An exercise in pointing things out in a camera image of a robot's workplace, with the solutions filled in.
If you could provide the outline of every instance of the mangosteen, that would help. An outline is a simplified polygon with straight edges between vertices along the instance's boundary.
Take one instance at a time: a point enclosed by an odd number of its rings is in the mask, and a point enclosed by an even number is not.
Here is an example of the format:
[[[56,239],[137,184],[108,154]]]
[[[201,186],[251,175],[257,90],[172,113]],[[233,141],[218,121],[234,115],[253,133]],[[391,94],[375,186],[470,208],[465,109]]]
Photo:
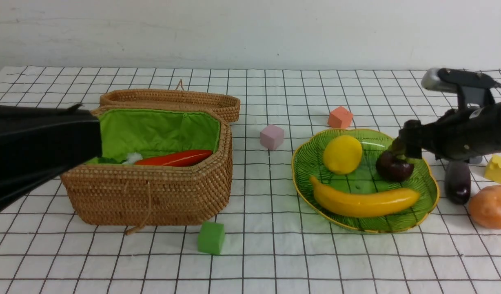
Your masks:
[[[398,158],[389,150],[383,151],[376,161],[377,173],[387,182],[407,180],[412,175],[413,168],[413,163]]]

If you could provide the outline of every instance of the basket lid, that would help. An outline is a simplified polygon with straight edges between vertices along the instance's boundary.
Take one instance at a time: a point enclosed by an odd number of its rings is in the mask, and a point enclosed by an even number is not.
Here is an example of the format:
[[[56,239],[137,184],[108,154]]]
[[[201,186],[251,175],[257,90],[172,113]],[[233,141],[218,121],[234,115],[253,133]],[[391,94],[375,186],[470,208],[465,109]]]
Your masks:
[[[144,105],[170,105],[174,108],[189,107],[211,110],[227,122],[239,120],[240,100],[223,94],[185,91],[180,80],[175,90],[126,89],[101,95],[100,106],[121,105],[143,108]]]

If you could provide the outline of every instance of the white wall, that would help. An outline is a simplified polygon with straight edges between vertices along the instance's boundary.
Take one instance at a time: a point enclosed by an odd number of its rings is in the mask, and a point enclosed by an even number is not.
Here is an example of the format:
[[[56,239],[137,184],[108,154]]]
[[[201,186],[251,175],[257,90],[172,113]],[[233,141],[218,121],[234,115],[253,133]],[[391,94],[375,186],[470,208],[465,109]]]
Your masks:
[[[0,0],[4,65],[501,68],[501,0]]]

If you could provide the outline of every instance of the green cube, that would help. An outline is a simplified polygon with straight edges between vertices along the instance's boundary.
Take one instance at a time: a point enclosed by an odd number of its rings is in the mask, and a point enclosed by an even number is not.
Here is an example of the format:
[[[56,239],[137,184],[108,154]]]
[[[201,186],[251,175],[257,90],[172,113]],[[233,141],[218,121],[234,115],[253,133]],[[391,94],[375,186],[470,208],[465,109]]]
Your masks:
[[[204,222],[198,236],[198,251],[212,255],[219,255],[225,241],[225,227],[223,223]]]

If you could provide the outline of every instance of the potato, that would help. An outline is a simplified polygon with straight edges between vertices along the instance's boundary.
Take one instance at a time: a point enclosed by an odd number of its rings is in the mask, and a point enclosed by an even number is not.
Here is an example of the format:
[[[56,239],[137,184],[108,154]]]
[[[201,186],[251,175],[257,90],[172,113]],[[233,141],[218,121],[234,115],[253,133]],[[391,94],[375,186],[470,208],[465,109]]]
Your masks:
[[[501,229],[501,185],[485,187],[468,204],[472,219],[489,229]]]

